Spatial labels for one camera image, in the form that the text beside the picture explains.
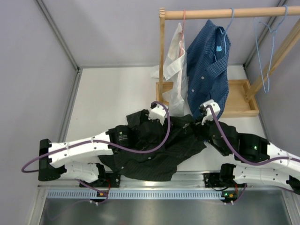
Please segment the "black pinstripe shirt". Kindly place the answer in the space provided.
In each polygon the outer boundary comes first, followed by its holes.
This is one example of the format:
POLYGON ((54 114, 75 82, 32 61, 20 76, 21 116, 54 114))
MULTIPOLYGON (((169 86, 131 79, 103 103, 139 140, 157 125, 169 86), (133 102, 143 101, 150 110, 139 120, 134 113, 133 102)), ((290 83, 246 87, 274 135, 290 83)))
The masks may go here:
MULTIPOLYGON (((148 110, 141 110, 126 116, 128 126, 137 138, 131 149, 146 151, 158 146, 141 142, 138 138, 138 128, 149 120, 148 115, 148 110)), ((98 158, 114 173, 128 178, 146 181, 170 181, 179 164, 206 148, 205 142, 196 136, 195 120, 191 115, 172 116, 170 121, 169 134, 166 133, 167 123, 163 124, 165 136, 168 139, 157 151, 136 154, 118 150, 113 155, 102 155, 98 158)))

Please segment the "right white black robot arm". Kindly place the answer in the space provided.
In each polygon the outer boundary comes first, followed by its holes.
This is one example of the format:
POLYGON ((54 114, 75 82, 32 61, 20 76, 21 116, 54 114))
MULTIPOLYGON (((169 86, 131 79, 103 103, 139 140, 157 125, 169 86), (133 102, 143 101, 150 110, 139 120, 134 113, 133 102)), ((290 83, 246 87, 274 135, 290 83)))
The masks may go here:
POLYGON ((234 126, 214 120, 196 120, 199 137, 230 159, 206 185, 234 187, 244 184, 276 186, 300 193, 300 158, 255 134, 239 133, 234 126))

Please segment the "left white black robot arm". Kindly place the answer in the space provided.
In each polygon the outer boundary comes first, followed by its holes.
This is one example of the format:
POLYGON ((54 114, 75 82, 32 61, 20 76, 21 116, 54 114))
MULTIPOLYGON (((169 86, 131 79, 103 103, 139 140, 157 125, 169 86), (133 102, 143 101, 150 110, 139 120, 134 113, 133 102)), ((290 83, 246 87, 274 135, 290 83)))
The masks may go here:
POLYGON ((143 151, 131 149, 136 135, 127 125, 119 125, 96 136, 72 142, 51 142, 43 139, 39 144, 39 181, 52 181, 65 176, 66 179, 80 179, 96 187, 105 184, 105 169, 100 165, 88 165, 76 162, 81 158, 113 155, 118 150, 136 154, 152 153, 165 143, 143 151))

